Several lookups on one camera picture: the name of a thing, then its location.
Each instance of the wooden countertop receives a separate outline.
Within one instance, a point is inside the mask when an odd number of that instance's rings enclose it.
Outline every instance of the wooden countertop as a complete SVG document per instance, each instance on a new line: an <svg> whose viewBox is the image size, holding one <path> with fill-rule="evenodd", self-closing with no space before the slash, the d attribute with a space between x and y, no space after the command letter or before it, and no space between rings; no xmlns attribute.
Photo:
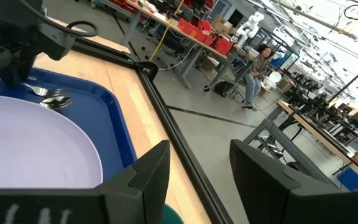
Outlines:
<svg viewBox="0 0 358 224"><path fill-rule="evenodd" d="M292 113L293 110L289 107L289 104L280 100L278 105L281 106L287 113ZM310 134L312 134L317 140L319 140L328 150L330 150L333 154L338 156L340 160L342 160L345 164L350 163L350 159L347 158L343 153L339 151L335 146L333 146L327 139L325 139L322 135L320 135L312 126L310 126L304 118L301 118L299 115L295 114L293 116L297 122L299 122ZM358 167L354 164L350 165L350 168L354 170L358 174Z"/></svg>
<svg viewBox="0 0 358 224"><path fill-rule="evenodd" d="M130 4L132 7L136 8L137 10L141 11L142 13L146 14L148 17L150 17L151 19L164 24L164 25L168 25L171 22L171 26L170 28L173 29L174 31L180 33L181 35L185 36L186 38L189 38L191 41L196 42L198 45L203 46L206 50L224 58L227 59L227 57L219 52L217 52L215 49L213 49L212 47L209 47L207 45L205 45L204 43L202 43L201 41L197 40L196 38L190 36L189 34L184 33L181 29L179 29L178 27L178 21L174 20L174 19L167 19L165 16L156 16L157 12L151 12L147 7L140 7L137 4L137 1L132 2L131 0L126 0L128 4Z"/></svg>
<svg viewBox="0 0 358 224"><path fill-rule="evenodd" d="M128 48L106 39L90 39L129 52ZM133 70L72 50L60 61L40 54L34 66L89 80L113 92L119 100L137 157L141 157L161 140L169 139ZM211 223L172 145L170 165L166 203L179 213L185 223Z"/></svg>

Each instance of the blue tray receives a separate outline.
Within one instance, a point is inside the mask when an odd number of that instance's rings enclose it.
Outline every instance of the blue tray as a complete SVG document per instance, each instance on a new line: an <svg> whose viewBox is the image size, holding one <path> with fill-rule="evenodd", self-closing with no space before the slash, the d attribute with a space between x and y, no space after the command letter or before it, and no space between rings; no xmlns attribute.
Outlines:
<svg viewBox="0 0 358 224"><path fill-rule="evenodd" d="M92 140L102 162L103 180L114 177L136 160L118 100L110 91L93 82L36 68L26 83L49 89L67 88L73 103L59 113L76 123ZM43 100L22 85L9 90L1 81L0 96L34 103Z"/></svg>

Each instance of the person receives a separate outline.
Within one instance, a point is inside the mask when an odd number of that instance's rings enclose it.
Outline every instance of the person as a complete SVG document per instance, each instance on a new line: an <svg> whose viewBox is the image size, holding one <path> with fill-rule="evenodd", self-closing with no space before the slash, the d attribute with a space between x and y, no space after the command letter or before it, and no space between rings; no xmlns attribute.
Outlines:
<svg viewBox="0 0 358 224"><path fill-rule="evenodd" d="M243 104L243 108L252 109L254 108L254 100L260 91L260 82L263 79L263 70L269 63L269 59L273 56L273 50L266 44L262 44L258 47L257 61L252 64L250 72L245 75L246 80L246 102Z"/></svg>

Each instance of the red storage box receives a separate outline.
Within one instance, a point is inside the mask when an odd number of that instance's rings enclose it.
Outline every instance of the red storage box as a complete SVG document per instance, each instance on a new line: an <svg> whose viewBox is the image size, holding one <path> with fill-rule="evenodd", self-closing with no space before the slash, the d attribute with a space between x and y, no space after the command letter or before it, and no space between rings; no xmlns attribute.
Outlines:
<svg viewBox="0 0 358 224"><path fill-rule="evenodd" d="M204 40L204 44L207 46L210 46L212 44L212 42L214 42L214 39L210 36L206 36L205 40Z"/></svg>
<svg viewBox="0 0 358 224"><path fill-rule="evenodd" d="M232 46L233 43L230 43L229 39L222 37L216 42L215 50L223 55L226 55Z"/></svg>
<svg viewBox="0 0 358 224"><path fill-rule="evenodd" d="M198 34L198 29L193 27L193 30L189 33L192 37L196 38Z"/></svg>
<svg viewBox="0 0 358 224"><path fill-rule="evenodd" d="M182 30L185 34L190 34L194 31L194 26L186 22L183 18L179 19L178 28Z"/></svg>
<svg viewBox="0 0 358 224"><path fill-rule="evenodd" d="M205 38L206 36L202 33L202 31L197 29L196 39L200 42L204 42Z"/></svg>
<svg viewBox="0 0 358 224"><path fill-rule="evenodd" d="M209 21L204 19L198 22L198 28L202 31L204 35L210 35L212 32L212 26L209 24Z"/></svg>

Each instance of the green object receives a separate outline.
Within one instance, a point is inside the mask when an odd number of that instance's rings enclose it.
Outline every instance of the green object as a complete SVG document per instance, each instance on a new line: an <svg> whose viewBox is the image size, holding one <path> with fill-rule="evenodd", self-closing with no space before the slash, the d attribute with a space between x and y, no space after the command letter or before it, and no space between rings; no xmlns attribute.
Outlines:
<svg viewBox="0 0 358 224"><path fill-rule="evenodd" d="M184 222L173 208L165 204L162 224L184 224Z"/></svg>

